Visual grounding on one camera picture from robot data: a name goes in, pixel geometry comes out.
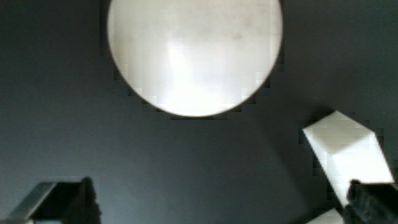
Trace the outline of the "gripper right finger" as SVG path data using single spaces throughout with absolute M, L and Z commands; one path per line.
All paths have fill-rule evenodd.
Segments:
M 351 182 L 344 224 L 398 224 L 398 184 Z

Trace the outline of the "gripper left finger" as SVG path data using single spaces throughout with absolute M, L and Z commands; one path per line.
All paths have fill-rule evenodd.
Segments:
M 41 182 L 0 224 L 98 224 L 93 179 Z

